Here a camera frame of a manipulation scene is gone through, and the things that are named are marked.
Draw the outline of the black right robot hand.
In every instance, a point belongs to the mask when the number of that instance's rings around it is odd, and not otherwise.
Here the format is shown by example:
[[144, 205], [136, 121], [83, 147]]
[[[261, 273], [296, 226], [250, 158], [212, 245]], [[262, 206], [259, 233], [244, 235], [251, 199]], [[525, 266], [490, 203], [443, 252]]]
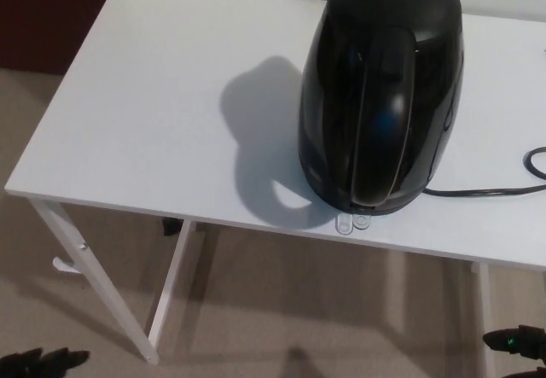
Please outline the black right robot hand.
[[[515, 329], [487, 332], [482, 339], [492, 351], [519, 354], [523, 358], [545, 363], [545, 329], [519, 325]], [[505, 375], [504, 378], [545, 378], [545, 366]]]

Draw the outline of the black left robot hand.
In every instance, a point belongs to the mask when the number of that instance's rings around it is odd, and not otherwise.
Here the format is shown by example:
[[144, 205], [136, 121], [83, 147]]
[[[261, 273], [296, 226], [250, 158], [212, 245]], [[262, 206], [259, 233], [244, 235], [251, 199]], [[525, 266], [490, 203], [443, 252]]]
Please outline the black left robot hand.
[[62, 378], [89, 358], [89, 351], [71, 351], [67, 347], [47, 353], [42, 348], [15, 352], [1, 358], [1, 377]]

